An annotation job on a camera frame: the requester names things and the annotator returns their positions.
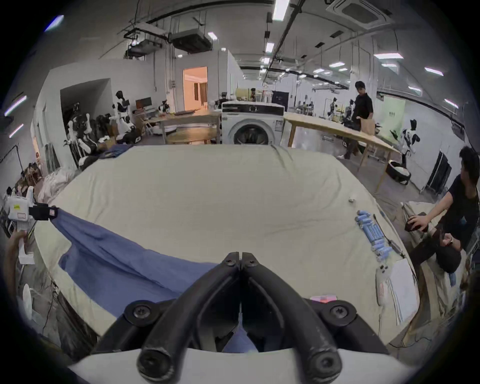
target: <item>white paper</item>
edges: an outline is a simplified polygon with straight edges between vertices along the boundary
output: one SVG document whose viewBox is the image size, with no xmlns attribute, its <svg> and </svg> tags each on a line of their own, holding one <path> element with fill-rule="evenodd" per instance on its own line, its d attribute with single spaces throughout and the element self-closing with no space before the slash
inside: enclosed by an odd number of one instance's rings
<svg viewBox="0 0 480 384">
<path fill-rule="evenodd" d="M 399 325 L 418 309 L 417 291 L 407 259 L 397 261 L 393 265 L 389 280 Z"/>
</svg>

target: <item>man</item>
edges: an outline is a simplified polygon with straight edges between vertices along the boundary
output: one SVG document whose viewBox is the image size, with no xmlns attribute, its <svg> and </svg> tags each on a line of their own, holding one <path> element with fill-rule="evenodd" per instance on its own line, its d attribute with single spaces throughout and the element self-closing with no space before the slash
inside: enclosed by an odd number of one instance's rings
<svg viewBox="0 0 480 384">
<path fill-rule="evenodd" d="M 447 210 L 438 225 L 432 228 L 432 237 L 423 240 L 410 253 L 414 266 L 420 265 L 435 253 L 440 268 L 449 274 L 455 272 L 461 261 L 460 251 L 467 246 L 477 226 L 480 161 L 475 151 L 469 147 L 463 147 L 460 157 L 460 175 L 455 178 L 443 199 L 428 215 L 412 216 L 408 220 L 413 229 L 424 230 L 434 217 Z"/>
<path fill-rule="evenodd" d="M 355 108 L 353 109 L 352 115 L 352 125 L 349 128 L 356 131 L 360 131 L 360 120 L 361 119 L 371 119 L 373 117 L 373 103 L 370 96 L 368 96 L 365 91 L 365 83 L 363 81 L 357 81 L 355 83 L 355 88 L 359 95 L 355 99 Z M 337 159 L 350 159 L 350 155 L 353 150 L 357 147 L 357 141 L 349 139 L 347 152 L 344 155 L 337 156 Z"/>
</svg>

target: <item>man's arm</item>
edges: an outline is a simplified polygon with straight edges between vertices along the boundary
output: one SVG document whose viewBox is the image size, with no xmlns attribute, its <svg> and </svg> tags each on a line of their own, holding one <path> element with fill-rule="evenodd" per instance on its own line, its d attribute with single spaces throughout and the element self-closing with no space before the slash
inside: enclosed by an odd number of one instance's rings
<svg viewBox="0 0 480 384">
<path fill-rule="evenodd" d="M 26 237 L 27 233 L 25 231 L 17 232 L 16 230 L 12 233 L 12 236 L 8 240 L 7 250 L 5 253 L 5 260 L 3 262 L 3 279 L 5 285 L 7 286 L 8 293 L 13 300 L 17 303 L 17 292 L 15 284 L 15 266 L 17 264 L 18 258 L 18 242 L 21 238 Z"/>
<path fill-rule="evenodd" d="M 409 218 L 408 223 L 413 224 L 412 227 L 415 229 L 423 230 L 425 227 L 427 227 L 428 223 L 430 223 L 440 213 L 442 213 L 445 209 L 450 208 L 452 203 L 453 203 L 453 196 L 450 192 L 447 192 L 446 195 L 443 197 L 443 199 L 440 200 L 440 202 L 435 207 L 433 207 L 433 209 L 428 213 L 428 215 L 412 216 Z"/>
</svg>

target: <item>small white object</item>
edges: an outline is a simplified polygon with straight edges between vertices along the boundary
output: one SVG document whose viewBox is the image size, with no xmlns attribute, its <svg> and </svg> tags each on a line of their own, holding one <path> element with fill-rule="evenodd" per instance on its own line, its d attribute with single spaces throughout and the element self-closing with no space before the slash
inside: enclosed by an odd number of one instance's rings
<svg viewBox="0 0 480 384">
<path fill-rule="evenodd" d="M 30 287 L 28 284 L 24 285 L 22 299 L 24 301 L 25 315 L 28 320 L 32 320 L 32 294 L 30 293 Z"/>
</svg>

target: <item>wooden table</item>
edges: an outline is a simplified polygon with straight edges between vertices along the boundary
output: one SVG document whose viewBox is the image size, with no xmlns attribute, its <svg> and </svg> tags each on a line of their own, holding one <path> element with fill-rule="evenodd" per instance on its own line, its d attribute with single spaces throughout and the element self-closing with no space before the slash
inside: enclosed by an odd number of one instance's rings
<svg viewBox="0 0 480 384">
<path fill-rule="evenodd" d="M 331 134 L 347 137 L 349 139 L 364 142 L 366 146 L 360 161 L 359 170 L 363 162 L 365 161 L 365 158 L 368 156 L 369 146 L 374 146 L 387 151 L 388 152 L 387 161 L 385 163 L 384 171 L 380 177 L 380 181 L 378 182 L 377 188 L 375 189 L 376 192 L 380 188 L 380 184 L 382 184 L 382 181 L 384 179 L 384 176 L 388 167 L 388 162 L 390 161 L 390 156 L 392 155 L 393 152 L 400 154 L 399 151 L 397 151 L 391 145 L 385 143 L 383 140 L 379 139 L 378 137 L 368 135 L 364 132 L 355 131 L 353 129 L 347 128 L 344 125 L 340 123 L 336 123 L 334 121 L 329 121 L 329 120 L 325 120 L 325 119 L 321 119 L 313 116 L 300 115 L 298 113 L 291 113 L 291 112 L 285 112 L 283 115 L 283 119 L 284 121 L 289 121 L 292 124 L 290 137 L 288 139 L 289 147 L 291 147 L 293 144 L 293 138 L 295 136 L 295 130 L 297 129 L 297 127 L 310 128 L 310 129 L 315 129 L 317 131 L 324 131 Z"/>
<path fill-rule="evenodd" d="M 215 128 L 189 128 L 176 131 L 168 136 L 169 144 L 185 144 L 197 141 L 203 141 L 207 144 L 208 140 L 216 138 Z"/>
<path fill-rule="evenodd" d="M 182 124 L 193 124 L 193 123 L 211 123 L 216 124 L 216 143 L 220 144 L 220 121 L 222 118 L 222 113 L 217 111 L 212 111 L 209 109 L 199 109 L 194 113 L 188 115 L 174 115 L 167 114 L 165 116 L 153 117 L 148 119 L 146 122 L 150 124 L 156 124 L 160 127 L 163 134 L 163 140 L 165 144 L 168 144 L 167 135 L 165 133 L 165 127 L 171 125 L 182 125 Z"/>
</svg>

